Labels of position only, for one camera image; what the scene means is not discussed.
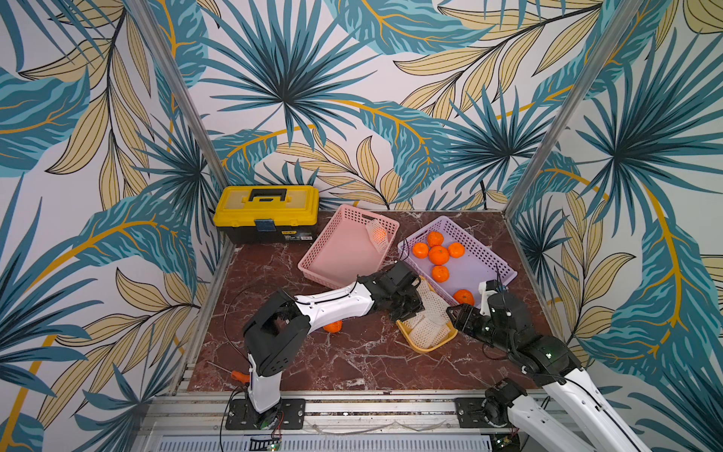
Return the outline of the white foam net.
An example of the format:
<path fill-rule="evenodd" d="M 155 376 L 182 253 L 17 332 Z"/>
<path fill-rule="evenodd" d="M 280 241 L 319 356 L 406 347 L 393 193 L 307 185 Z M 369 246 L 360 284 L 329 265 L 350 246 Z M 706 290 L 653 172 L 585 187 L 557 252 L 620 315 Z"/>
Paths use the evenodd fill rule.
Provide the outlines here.
<path fill-rule="evenodd" d="M 417 292 L 423 303 L 424 310 L 421 315 L 429 325 L 434 325 L 438 329 L 445 328 L 449 317 L 446 314 L 446 309 L 449 304 L 440 297 L 425 279 L 421 280 Z"/>
<path fill-rule="evenodd" d="M 420 350 L 432 350 L 448 339 L 451 331 L 447 325 L 421 322 L 407 333 L 410 344 Z"/>

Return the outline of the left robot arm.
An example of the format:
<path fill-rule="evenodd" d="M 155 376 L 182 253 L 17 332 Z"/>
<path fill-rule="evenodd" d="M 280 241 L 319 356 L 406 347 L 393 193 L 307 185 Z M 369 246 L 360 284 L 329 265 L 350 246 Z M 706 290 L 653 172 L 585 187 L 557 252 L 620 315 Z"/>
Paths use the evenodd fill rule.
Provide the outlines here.
<path fill-rule="evenodd" d="M 282 373 L 293 363 L 307 336 L 348 318 L 385 312 L 391 321 L 412 318 L 424 310 L 420 276 L 406 263 L 359 276 L 342 288 L 310 296 L 273 293 L 243 328 L 250 363 L 248 389 L 256 414 L 275 412 L 281 402 Z"/>

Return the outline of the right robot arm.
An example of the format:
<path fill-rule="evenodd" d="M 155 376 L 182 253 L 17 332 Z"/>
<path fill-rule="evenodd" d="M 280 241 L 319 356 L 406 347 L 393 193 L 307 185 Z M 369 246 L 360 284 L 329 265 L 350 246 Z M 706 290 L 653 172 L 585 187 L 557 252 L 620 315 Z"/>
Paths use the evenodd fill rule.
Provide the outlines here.
<path fill-rule="evenodd" d="M 649 451 L 601 390 L 582 363 L 560 339 L 536 331 L 526 304 L 503 291 L 487 298 L 489 312 L 469 304 L 446 309 L 453 327 L 485 346 L 501 350 L 505 359 L 554 399 L 586 435 L 565 427 L 542 409 L 525 388 L 504 379 L 485 391 L 478 408 L 458 408 L 496 428 L 515 428 L 548 451 Z"/>

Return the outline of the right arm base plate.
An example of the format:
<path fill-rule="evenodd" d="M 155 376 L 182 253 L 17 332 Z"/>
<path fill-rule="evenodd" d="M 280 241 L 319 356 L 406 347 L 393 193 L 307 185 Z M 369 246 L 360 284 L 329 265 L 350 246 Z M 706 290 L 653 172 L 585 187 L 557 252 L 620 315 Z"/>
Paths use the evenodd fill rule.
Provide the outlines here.
<path fill-rule="evenodd" d="M 487 397 L 454 399 L 455 413 L 462 429 L 512 428 L 508 405 Z"/>

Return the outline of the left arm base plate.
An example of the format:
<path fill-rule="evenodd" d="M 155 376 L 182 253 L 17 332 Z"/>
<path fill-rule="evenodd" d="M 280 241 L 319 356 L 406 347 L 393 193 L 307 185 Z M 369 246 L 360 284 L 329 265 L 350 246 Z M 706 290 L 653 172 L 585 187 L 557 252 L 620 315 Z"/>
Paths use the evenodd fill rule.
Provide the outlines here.
<path fill-rule="evenodd" d="M 270 410 L 260 414 L 246 399 L 234 399 L 225 420 L 228 431 L 300 431 L 306 412 L 305 399 L 281 399 Z"/>

